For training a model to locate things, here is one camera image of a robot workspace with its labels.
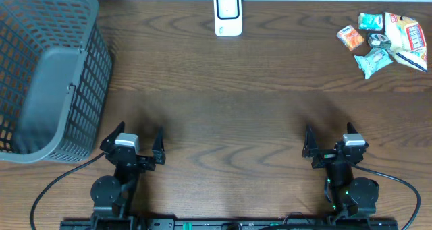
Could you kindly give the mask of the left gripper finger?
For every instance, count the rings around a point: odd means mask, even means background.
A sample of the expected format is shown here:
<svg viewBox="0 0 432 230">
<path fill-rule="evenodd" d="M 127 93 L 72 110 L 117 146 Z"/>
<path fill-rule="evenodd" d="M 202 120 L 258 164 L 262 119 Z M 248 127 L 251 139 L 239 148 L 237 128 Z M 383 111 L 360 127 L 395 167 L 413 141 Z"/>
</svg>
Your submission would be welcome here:
<svg viewBox="0 0 432 230">
<path fill-rule="evenodd" d="M 124 133 L 125 123 L 122 121 L 119 125 L 101 142 L 100 149 L 103 152 L 111 152 L 115 146 L 115 139 Z"/>
<path fill-rule="evenodd" d="M 156 164 L 164 165 L 166 160 L 165 147 L 163 143 L 164 130 L 161 127 L 157 132 L 155 141 L 153 143 L 152 152 Z"/>
</svg>

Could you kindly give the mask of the teal wet wipes pack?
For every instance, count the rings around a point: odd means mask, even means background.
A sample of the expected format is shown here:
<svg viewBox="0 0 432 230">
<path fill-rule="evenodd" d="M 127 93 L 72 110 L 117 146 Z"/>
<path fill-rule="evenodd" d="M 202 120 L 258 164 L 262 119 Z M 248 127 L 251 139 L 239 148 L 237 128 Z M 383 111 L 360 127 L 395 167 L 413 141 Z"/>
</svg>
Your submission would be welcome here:
<svg viewBox="0 0 432 230">
<path fill-rule="evenodd" d="M 355 55 L 358 68 L 364 72 L 364 78 L 368 80 L 376 71 L 393 63 L 389 53 L 382 48 L 374 47 L 365 55 Z"/>
</svg>

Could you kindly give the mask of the small orange box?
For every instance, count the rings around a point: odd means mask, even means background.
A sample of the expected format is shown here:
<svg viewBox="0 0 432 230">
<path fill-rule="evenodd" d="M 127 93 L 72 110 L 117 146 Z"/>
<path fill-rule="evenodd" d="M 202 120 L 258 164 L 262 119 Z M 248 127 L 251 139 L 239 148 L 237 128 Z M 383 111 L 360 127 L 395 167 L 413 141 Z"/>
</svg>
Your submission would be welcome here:
<svg viewBox="0 0 432 230">
<path fill-rule="evenodd" d="M 337 37 L 350 51 L 353 51 L 365 41 L 365 39 L 352 25 L 342 28 L 337 33 Z"/>
</svg>

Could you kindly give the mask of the dark green round-logo packet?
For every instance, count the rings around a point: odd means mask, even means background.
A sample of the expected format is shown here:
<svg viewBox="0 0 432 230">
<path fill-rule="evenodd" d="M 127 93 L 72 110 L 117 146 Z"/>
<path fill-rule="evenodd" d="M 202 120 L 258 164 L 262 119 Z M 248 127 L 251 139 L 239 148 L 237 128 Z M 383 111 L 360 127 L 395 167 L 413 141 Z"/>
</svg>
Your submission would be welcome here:
<svg viewBox="0 0 432 230">
<path fill-rule="evenodd" d="M 368 33 L 367 42 L 372 48 L 390 49 L 392 46 L 391 40 L 386 35 L 379 33 Z"/>
</svg>

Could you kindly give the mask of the yellow snack bag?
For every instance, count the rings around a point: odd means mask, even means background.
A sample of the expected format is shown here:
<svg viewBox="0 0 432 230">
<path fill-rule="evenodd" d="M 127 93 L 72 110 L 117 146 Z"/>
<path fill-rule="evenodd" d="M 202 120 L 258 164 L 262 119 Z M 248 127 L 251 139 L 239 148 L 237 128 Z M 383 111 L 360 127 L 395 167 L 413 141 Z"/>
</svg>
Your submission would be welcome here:
<svg viewBox="0 0 432 230">
<path fill-rule="evenodd" d="M 427 43 L 421 25 L 413 18 L 385 13 L 385 35 L 390 53 L 400 64 L 427 71 Z"/>
</svg>

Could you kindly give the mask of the small teal packet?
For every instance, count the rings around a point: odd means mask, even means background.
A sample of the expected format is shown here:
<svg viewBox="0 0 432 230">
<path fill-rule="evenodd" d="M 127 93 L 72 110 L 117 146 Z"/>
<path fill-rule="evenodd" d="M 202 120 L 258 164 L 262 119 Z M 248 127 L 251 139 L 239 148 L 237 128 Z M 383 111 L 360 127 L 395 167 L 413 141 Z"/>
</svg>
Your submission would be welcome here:
<svg viewBox="0 0 432 230">
<path fill-rule="evenodd" d="M 360 13 L 358 16 L 358 28 L 360 30 L 382 31 L 383 15 Z"/>
</svg>

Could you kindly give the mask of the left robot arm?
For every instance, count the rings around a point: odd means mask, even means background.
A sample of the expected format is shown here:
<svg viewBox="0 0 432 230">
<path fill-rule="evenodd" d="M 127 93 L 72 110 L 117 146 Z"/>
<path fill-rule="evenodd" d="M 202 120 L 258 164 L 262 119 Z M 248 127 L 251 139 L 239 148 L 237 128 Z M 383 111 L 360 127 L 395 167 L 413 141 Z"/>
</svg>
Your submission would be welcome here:
<svg viewBox="0 0 432 230">
<path fill-rule="evenodd" d="M 146 171 L 154 171 L 156 165 L 165 163 L 162 128 L 153 142 L 152 156 L 139 155 L 139 137 L 124 130 L 125 123 L 121 122 L 100 145 L 115 172 L 98 178 L 91 187 L 93 229 L 137 229 L 138 220 L 129 211 L 138 180 Z"/>
</svg>

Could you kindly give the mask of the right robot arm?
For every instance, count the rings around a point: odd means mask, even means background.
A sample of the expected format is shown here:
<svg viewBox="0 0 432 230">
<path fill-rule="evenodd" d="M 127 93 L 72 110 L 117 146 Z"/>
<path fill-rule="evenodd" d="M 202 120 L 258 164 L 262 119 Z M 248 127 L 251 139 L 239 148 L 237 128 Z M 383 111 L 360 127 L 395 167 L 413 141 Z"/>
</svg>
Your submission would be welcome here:
<svg viewBox="0 0 432 230">
<path fill-rule="evenodd" d="M 302 157 L 311 158 L 314 169 L 326 171 L 325 195 L 339 218 L 368 217 L 376 213 L 379 184 L 354 177 L 352 168 L 361 162 L 369 144 L 351 123 L 332 149 L 320 149 L 311 126 L 306 126 Z"/>
</svg>

